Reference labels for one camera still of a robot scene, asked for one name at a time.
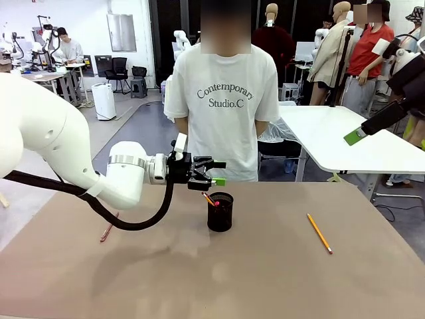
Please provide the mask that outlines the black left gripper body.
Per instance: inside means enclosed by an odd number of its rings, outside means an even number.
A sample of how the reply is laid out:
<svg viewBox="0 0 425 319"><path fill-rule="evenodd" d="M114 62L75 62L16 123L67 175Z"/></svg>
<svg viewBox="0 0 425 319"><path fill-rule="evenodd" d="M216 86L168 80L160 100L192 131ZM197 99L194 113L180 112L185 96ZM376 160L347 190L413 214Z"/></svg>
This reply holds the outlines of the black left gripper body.
<svg viewBox="0 0 425 319"><path fill-rule="evenodd" d="M176 184L187 184L191 178L192 155L188 152L172 151L167 158L166 180Z"/></svg>

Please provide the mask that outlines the pink pen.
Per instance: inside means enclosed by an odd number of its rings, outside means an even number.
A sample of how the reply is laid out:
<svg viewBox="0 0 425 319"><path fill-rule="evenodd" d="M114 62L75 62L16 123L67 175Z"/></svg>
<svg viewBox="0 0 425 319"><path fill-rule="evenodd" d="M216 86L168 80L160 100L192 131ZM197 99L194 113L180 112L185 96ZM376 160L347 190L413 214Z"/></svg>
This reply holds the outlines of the pink pen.
<svg viewBox="0 0 425 319"><path fill-rule="evenodd" d="M110 231L112 230L113 227L114 226L111 223L106 227L106 229L104 230L102 236L100 237L100 242L101 243L104 243L107 240L107 238L108 238L108 236L110 234Z"/></svg>

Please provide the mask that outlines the yellow pencil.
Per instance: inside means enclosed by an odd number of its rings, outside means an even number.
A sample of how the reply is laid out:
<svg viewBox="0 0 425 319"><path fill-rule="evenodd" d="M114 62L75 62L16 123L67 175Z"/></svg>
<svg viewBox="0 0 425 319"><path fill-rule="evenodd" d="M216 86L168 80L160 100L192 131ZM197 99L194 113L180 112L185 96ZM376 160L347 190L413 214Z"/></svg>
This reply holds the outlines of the yellow pencil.
<svg viewBox="0 0 425 319"><path fill-rule="evenodd" d="M328 253L330 255L333 254L333 250L330 247L329 243L323 236L322 232L320 231L319 227L317 226L316 222L314 221L313 217L308 213L307 218L309 219L309 222L311 223L312 227L314 228L315 232L317 233L318 237L320 238L321 242L323 243L323 246L327 249Z"/></svg>

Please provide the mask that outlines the black mesh pen holder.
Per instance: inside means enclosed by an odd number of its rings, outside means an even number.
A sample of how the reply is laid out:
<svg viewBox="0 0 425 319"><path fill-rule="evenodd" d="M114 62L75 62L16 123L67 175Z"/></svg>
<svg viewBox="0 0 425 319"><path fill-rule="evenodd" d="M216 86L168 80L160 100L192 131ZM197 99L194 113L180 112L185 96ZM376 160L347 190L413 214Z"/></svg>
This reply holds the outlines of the black mesh pen holder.
<svg viewBox="0 0 425 319"><path fill-rule="evenodd" d="M214 232L226 232L232 228L232 213L234 198L225 192L216 192L209 195L213 201L217 200L220 205L213 206L208 203L207 226Z"/></svg>

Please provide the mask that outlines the person in white T-shirt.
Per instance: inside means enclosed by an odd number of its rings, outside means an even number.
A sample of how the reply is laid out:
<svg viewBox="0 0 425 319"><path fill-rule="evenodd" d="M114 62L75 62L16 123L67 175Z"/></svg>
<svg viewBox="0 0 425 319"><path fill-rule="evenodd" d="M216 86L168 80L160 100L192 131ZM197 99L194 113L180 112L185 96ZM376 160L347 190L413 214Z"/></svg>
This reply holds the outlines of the person in white T-shirt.
<svg viewBox="0 0 425 319"><path fill-rule="evenodd" d="M251 42L251 0L201 0L199 43L173 67L164 113L188 117L187 150L226 162L213 177L258 180L255 120L279 118L273 58Z"/></svg>

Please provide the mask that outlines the person in red shirt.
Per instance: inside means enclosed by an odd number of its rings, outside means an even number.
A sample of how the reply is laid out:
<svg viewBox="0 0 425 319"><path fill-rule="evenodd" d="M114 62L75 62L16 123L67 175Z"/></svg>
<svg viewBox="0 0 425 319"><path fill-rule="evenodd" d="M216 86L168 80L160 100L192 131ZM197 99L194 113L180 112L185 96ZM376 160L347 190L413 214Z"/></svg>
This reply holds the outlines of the person in red shirt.
<svg viewBox="0 0 425 319"><path fill-rule="evenodd" d="M381 75L383 58L373 49L379 40L391 41L394 31L387 25L390 21L390 2L372 0L365 5L365 28L354 46L341 104L357 114L364 114L375 95L378 77Z"/></svg>

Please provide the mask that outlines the black tripod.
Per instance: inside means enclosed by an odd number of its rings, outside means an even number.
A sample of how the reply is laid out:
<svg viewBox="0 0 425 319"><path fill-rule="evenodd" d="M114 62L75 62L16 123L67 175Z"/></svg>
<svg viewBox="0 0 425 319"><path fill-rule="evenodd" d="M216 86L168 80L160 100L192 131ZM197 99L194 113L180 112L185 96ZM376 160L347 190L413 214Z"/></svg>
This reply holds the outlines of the black tripod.
<svg viewBox="0 0 425 319"><path fill-rule="evenodd" d="M330 100L329 100L329 106L330 107L335 107L337 91L338 91L338 87L340 85L340 81L342 79L342 74L343 74L343 71L344 71L344 68L345 68L345 59L346 59L346 56L347 56L348 46L349 46L351 37L354 34L354 29L355 29L354 26L346 26L344 28L344 30L346 31L345 42L344 42L344 46L343 46L343 52L342 52L342 55L341 55L341 59L339 61L337 77L335 79L335 87L331 91L331 96L330 96Z"/></svg>

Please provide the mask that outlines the grey stool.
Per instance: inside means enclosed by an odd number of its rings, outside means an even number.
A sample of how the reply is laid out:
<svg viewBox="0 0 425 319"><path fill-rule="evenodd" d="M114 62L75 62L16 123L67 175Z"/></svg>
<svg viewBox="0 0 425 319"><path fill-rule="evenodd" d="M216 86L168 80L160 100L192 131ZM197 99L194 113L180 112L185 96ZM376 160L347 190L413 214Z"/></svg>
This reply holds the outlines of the grey stool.
<svg viewBox="0 0 425 319"><path fill-rule="evenodd" d="M299 85L296 83L283 83L280 100L281 101L294 101L299 98Z"/></svg>

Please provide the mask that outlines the white air purifier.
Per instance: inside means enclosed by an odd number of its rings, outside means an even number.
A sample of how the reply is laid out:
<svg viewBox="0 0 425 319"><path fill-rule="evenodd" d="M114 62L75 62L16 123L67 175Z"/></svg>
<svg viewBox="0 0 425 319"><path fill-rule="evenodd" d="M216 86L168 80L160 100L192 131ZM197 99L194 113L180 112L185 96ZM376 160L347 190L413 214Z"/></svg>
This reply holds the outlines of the white air purifier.
<svg viewBox="0 0 425 319"><path fill-rule="evenodd" d="M92 94L96 117L99 121L110 121L116 118L116 107L112 85L97 83L92 85Z"/></svg>

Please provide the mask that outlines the white board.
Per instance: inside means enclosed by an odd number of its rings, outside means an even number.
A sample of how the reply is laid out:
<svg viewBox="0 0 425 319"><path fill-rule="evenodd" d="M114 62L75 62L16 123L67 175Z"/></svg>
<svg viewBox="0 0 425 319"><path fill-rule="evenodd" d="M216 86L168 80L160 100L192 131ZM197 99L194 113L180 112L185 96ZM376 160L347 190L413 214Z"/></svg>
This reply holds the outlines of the white board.
<svg viewBox="0 0 425 319"><path fill-rule="evenodd" d="M296 62L313 63L317 55L317 45L314 42L302 42L296 43L296 53L294 60Z"/></svg>

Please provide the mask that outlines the black office chair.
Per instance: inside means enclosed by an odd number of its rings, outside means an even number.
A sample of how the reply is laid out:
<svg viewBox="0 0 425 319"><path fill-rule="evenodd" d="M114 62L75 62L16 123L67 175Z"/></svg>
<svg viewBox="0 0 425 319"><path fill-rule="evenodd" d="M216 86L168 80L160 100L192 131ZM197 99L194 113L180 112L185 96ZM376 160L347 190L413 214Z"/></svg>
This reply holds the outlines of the black office chair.
<svg viewBox="0 0 425 319"><path fill-rule="evenodd" d="M108 82L111 80L116 81L116 89L114 93L118 92L118 87L120 87L121 93L123 95L128 94L124 90L124 84L131 89L128 84L128 69L127 69L127 58L126 57L113 57L111 63L111 69L105 71L105 76Z"/></svg>

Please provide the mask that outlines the dark framed board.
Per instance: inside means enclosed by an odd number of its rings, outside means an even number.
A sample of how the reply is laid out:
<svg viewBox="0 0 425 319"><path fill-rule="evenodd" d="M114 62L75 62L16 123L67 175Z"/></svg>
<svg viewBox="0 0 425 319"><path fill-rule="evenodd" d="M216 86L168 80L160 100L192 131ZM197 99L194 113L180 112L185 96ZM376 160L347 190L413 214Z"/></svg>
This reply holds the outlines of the dark framed board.
<svg viewBox="0 0 425 319"><path fill-rule="evenodd" d="M94 58L95 58L98 77L105 78L106 71L112 69L112 56L111 55L95 55Z"/></svg>

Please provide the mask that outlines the seated person in white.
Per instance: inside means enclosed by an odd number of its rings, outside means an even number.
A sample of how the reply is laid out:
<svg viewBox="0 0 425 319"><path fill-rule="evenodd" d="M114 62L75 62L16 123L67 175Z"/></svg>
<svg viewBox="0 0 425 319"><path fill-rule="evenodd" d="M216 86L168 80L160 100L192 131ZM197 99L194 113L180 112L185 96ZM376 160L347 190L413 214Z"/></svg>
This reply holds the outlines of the seated person in white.
<svg viewBox="0 0 425 319"><path fill-rule="evenodd" d="M71 39L64 27L57 28L60 41L59 48L63 53L64 60L68 64L79 64L84 62L84 53L79 42Z"/></svg>

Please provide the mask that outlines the grey work desk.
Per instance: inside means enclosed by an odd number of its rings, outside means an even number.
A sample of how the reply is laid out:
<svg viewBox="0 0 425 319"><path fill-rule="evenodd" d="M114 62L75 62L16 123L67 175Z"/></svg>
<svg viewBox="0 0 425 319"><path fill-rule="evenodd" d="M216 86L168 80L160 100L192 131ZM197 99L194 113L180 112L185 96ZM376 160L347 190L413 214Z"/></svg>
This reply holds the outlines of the grey work desk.
<svg viewBox="0 0 425 319"><path fill-rule="evenodd" d="M79 81L73 71L32 72L22 73L21 76L53 91L76 108L79 108L83 103Z"/></svg>

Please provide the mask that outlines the metal wall panel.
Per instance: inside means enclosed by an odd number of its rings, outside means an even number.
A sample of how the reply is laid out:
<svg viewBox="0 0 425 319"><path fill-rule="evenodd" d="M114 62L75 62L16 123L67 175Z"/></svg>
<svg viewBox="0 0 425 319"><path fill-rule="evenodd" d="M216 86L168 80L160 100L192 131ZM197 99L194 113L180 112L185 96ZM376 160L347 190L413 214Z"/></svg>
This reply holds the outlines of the metal wall panel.
<svg viewBox="0 0 425 319"><path fill-rule="evenodd" d="M133 15L107 14L107 21L112 51L136 52Z"/></svg>

